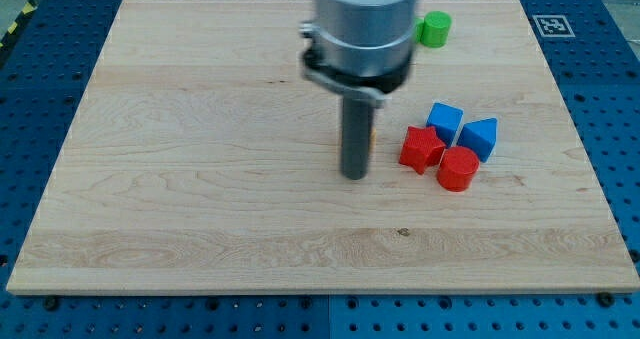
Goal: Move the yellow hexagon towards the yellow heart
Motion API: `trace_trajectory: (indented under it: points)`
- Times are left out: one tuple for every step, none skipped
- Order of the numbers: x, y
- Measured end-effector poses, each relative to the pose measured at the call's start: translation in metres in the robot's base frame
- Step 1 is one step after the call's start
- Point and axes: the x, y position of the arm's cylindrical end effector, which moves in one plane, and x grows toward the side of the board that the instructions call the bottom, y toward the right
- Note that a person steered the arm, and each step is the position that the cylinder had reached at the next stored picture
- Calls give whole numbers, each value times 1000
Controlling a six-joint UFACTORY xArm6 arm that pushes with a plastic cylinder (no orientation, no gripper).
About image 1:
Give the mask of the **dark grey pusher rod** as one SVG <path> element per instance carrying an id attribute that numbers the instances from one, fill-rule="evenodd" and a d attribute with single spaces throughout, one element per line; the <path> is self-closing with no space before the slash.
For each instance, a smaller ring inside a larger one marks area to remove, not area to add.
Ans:
<path id="1" fill-rule="evenodd" d="M 351 180 L 366 176 L 369 166 L 374 108 L 344 97 L 341 109 L 340 171 Z"/>

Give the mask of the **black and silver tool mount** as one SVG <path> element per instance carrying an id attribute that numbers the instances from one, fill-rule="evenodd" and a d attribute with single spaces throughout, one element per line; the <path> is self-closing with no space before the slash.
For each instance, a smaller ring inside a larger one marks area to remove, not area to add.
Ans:
<path id="1" fill-rule="evenodd" d="M 314 21 L 302 22 L 299 32 L 309 41 L 300 57 L 304 79 L 345 99 L 383 108 L 409 76 L 411 30 L 373 46 L 345 42 Z"/>

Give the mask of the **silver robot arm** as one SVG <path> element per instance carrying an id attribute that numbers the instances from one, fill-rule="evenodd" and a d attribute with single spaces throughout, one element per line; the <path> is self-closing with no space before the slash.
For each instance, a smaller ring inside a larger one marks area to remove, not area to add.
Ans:
<path id="1" fill-rule="evenodd" d="M 339 168 L 351 180 L 368 173 L 375 112 L 409 75 L 416 1 L 312 0 L 300 25 L 303 77 L 342 98 Z"/>

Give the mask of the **green block behind arm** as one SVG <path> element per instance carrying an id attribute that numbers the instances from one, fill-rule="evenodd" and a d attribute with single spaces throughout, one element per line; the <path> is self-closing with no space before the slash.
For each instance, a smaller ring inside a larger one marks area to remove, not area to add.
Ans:
<path id="1" fill-rule="evenodd" d="M 422 18 L 416 18 L 415 26 L 414 26 L 414 42 L 415 43 L 421 42 L 423 31 L 424 31 L 424 20 Z"/>

